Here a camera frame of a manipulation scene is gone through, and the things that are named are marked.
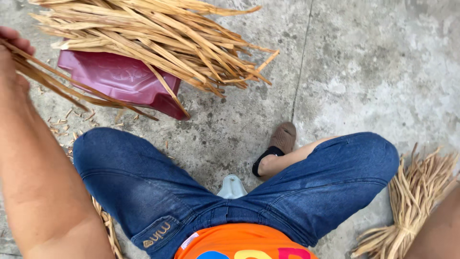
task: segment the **foot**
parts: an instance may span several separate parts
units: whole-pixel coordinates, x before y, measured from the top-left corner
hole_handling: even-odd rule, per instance
[[[270,178],[276,174],[270,170],[270,163],[280,156],[292,152],[296,139],[294,124],[284,122],[280,124],[270,138],[267,151],[265,151],[253,165],[253,174],[258,177]]]

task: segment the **knee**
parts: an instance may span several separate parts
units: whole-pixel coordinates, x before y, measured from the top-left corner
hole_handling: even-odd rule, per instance
[[[74,153],[105,148],[108,143],[120,139],[123,134],[123,131],[105,127],[91,129],[75,140]]]
[[[101,165],[103,161],[116,163],[122,159],[122,151],[130,150],[123,141],[127,138],[126,135],[129,133],[111,128],[94,128],[85,132],[74,142],[74,165],[77,171],[81,173],[90,167]]]
[[[399,167],[399,153],[393,144],[372,132],[353,134],[349,139],[358,144],[357,151],[369,172],[387,182],[393,178]]]

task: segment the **embroidered logo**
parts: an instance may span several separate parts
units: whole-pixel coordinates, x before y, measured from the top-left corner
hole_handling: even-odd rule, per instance
[[[159,239],[163,239],[164,234],[168,232],[168,230],[171,228],[171,225],[168,222],[164,222],[163,225],[161,226],[160,229],[155,231],[151,237],[149,237],[150,240],[145,240],[144,243],[144,248],[149,248],[155,244],[156,241]]]
[[[153,241],[152,240],[145,240],[144,241],[144,247],[145,248],[149,248],[153,245]]]

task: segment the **bundle of dried leaves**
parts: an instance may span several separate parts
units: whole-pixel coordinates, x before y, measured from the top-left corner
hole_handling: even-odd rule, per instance
[[[410,166],[404,168],[402,157],[398,173],[388,185],[394,224],[362,233],[352,258],[368,253],[373,259],[403,259],[434,206],[456,186],[453,170],[458,154],[442,157],[438,148],[420,159],[416,148],[417,144]]]
[[[30,14],[39,28],[68,40],[53,47],[85,52],[109,52],[143,61],[156,75],[154,67],[166,71],[196,88],[219,97],[221,87],[244,89],[247,80],[270,82],[260,72],[279,50],[258,47],[241,39],[207,14],[222,16],[248,11],[217,8],[197,0],[29,0],[50,11]],[[238,52],[253,48],[272,55],[258,68],[242,60]],[[188,116],[169,86],[161,83]]]

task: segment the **dried grass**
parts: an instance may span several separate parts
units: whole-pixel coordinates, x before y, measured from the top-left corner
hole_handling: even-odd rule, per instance
[[[94,208],[96,209],[99,216],[101,217],[102,222],[104,223],[104,226],[107,230],[107,237],[109,238],[109,243],[110,243],[110,246],[112,247],[112,252],[114,253],[116,259],[123,259],[123,254],[121,253],[120,244],[118,243],[118,239],[116,237],[112,217],[110,216],[110,214],[108,214],[102,209],[101,205],[96,201],[94,197],[91,197],[91,198],[92,198],[92,203],[94,205]]]
[[[373,259],[403,259],[435,205],[457,185],[453,170],[458,154],[441,157],[438,148],[421,159],[416,149],[417,144],[408,168],[401,157],[398,173],[388,185],[394,224],[362,233],[352,258],[367,253]]]
[[[40,15],[31,13],[43,32],[68,38],[52,47],[84,52],[108,52],[143,61],[159,78],[165,90],[182,111],[190,117],[177,96],[166,84],[156,68],[166,71],[199,90],[212,92],[223,98],[224,86],[247,88],[247,80],[271,84],[260,72],[272,61],[279,50],[271,50],[244,41],[207,14],[222,16],[255,12],[218,8],[197,0],[29,0],[32,4],[50,8]],[[77,107],[87,108],[72,96],[90,103],[117,108],[128,108],[146,115],[129,104],[110,98],[86,85],[52,69],[14,46],[0,41],[15,53],[18,70],[38,81]],[[238,52],[249,53],[252,48],[272,53],[259,68],[242,60]],[[31,65],[31,61],[71,83],[83,87],[101,98],[85,96],[62,85],[52,76]]]

